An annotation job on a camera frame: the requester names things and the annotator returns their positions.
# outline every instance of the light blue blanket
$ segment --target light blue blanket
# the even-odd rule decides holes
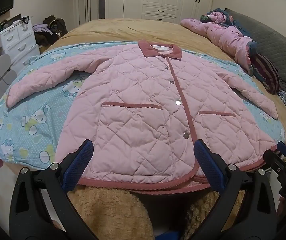
[[[20,81],[25,75],[52,64],[65,57],[77,55],[87,50],[115,45],[125,45],[136,42],[100,42],[64,46],[53,49],[40,56],[30,58],[30,64],[17,77],[14,83]],[[242,68],[229,61],[219,60],[205,54],[184,50],[213,61],[220,67],[239,75],[250,85],[258,87]],[[28,165],[38,169],[45,169],[54,161],[56,147],[68,111],[81,88],[84,80],[90,74],[74,72],[66,81],[52,89],[35,93],[13,109],[5,106],[8,91],[0,100],[0,159]],[[280,121],[276,121],[256,107],[251,102],[244,100],[247,108],[253,114],[258,126],[269,134],[276,142],[284,141],[284,129]]]

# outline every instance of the jacket sleeve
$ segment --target jacket sleeve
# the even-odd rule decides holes
[[[123,47],[115,46],[113,49],[103,48],[87,51],[44,66],[32,74],[26,75],[20,82],[11,86],[6,106],[11,108],[35,92],[55,87],[69,78],[75,70],[94,73],[99,65],[118,55]]]
[[[278,119],[278,114],[274,102],[268,99],[266,96],[262,95],[254,87],[246,83],[237,75],[217,66],[214,63],[208,62],[206,66],[210,66],[211,70],[219,75],[220,78],[222,78],[230,88],[239,90],[244,97],[256,104],[274,119]]]

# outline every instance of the black bag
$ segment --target black bag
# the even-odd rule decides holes
[[[63,19],[57,19],[54,15],[51,15],[43,21],[43,24],[47,24],[48,29],[56,34],[59,38],[62,38],[67,34],[66,25]]]

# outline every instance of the dresser drawer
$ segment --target dresser drawer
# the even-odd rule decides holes
[[[19,32],[19,38],[20,40],[24,39],[25,36],[32,33],[32,22],[29,21],[28,24],[25,24],[24,22],[16,25],[18,32]]]
[[[13,44],[18,43],[19,34],[18,34],[16,27],[10,28],[8,31],[2,33],[0,35],[0,39],[1,39],[0,46],[2,46],[3,50],[6,50]]]
[[[175,9],[168,9],[164,7],[157,7],[152,5],[143,5],[143,13],[158,14],[177,18],[179,11]]]
[[[35,36],[31,33],[24,40],[20,41],[13,47],[6,49],[4,52],[11,58],[11,64],[13,64],[18,58],[21,58],[27,53],[27,51],[35,45]]]
[[[19,73],[28,66],[28,58],[38,55],[40,55],[39,45],[35,44],[24,54],[23,57],[14,62],[14,64],[11,66],[11,70],[14,70],[16,74],[19,75]]]
[[[168,23],[176,23],[177,18],[174,17],[168,17],[168,16],[162,16],[162,15],[155,15],[155,14],[142,14],[142,19],[144,20],[155,20],[160,22],[168,22]]]

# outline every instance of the folded pink coat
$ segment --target folded pink coat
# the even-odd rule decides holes
[[[226,163],[243,170],[263,163],[275,146],[231,88],[277,118],[274,103],[233,73],[182,52],[160,52],[146,41],[96,49],[44,66],[14,84],[7,106],[56,86],[74,70],[93,73],[75,98],[55,160],[85,139],[94,155],[81,184],[134,190],[206,186],[193,144],[202,139]]]
[[[184,19],[181,21],[181,25],[208,38],[214,45],[234,57],[235,62],[252,75],[250,73],[252,66],[249,57],[249,46],[247,45],[250,41],[253,41],[250,37],[243,36],[234,26],[224,27],[214,22],[201,23],[196,19]]]

